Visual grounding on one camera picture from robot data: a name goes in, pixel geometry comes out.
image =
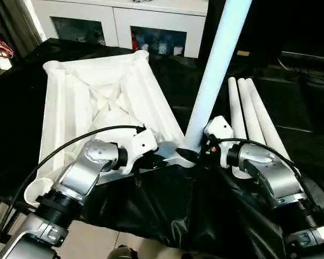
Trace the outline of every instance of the white pole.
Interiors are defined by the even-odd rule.
[[[245,79],[240,78],[238,80],[238,85],[248,137],[250,140],[257,141],[261,144],[265,144],[263,133],[260,129],[259,121],[257,115],[255,114],[252,99],[249,94],[249,89],[247,87]]]
[[[277,133],[277,130],[271,121],[271,118],[262,102],[257,89],[251,78],[246,79],[247,88],[250,90],[255,113],[258,117],[260,128],[263,132],[266,144],[281,155],[289,159],[285,146]]]
[[[242,117],[240,99],[238,94],[237,81],[234,77],[228,80],[229,89],[229,105],[231,107],[231,122],[234,137],[239,139],[246,139],[246,130],[244,125],[244,118]]]
[[[227,0],[186,131],[183,148],[198,150],[252,0]]]

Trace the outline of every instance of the black table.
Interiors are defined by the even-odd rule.
[[[49,39],[28,55],[24,64],[0,76],[0,199],[10,200],[38,161],[47,82],[42,65],[50,60],[127,53],[132,51]],[[152,55],[150,66],[185,131],[205,64],[190,58]],[[228,69],[227,78],[230,76],[253,77],[290,157],[324,183],[324,78],[252,67],[237,58]],[[227,89],[226,79],[212,117],[221,114],[230,121]],[[251,204],[250,198],[245,198],[249,197],[247,191],[234,180],[198,167],[184,170],[174,166],[145,174],[142,181],[140,188],[132,178],[97,187],[81,220],[158,239],[168,246],[227,257],[243,251],[246,255],[283,253],[281,233],[264,230],[264,209]],[[324,193],[313,181],[307,182],[324,208]],[[231,246],[238,236],[241,251]]]

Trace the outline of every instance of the glass cabinet door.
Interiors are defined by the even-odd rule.
[[[204,16],[114,8],[120,47],[196,58]]]
[[[118,46],[112,7],[46,0],[32,3],[47,38]]]

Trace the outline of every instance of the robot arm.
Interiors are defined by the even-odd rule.
[[[27,216],[1,250],[0,259],[60,258],[52,247],[60,247],[66,239],[68,227],[79,217],[100,173],[121,167],[125,177],[139,158],[156,149],[156,140],[149,129],[133,136],[122,147],[99,139],[88,141],[51,190],[37,199],[39,207]]]
[[[208,141],[205,154],[220,156],[220,165],[239,167],[248,173],[261,190],[267,204],[285,233],[285,242],[298,255],[324,244],[324,224],[315,220],[314,208],[289,165],[265,148],[236,142],[218,142],[232,138],[233,131],[223,117],[216,117],[205,128]]]

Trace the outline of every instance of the white folding tray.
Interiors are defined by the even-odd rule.
[[[86,132],[114,125],[150,128],[161,146],[179,146],[184,135],[148,64],[149,53],[77,60],[49,61],[39,160],[63,143]],[[96,138],[119,144],[136,133],[117,129]],[[37,173],[24,192],[27,203],[49,191],[62,169],[73,161],[84,142],[58,153]]]

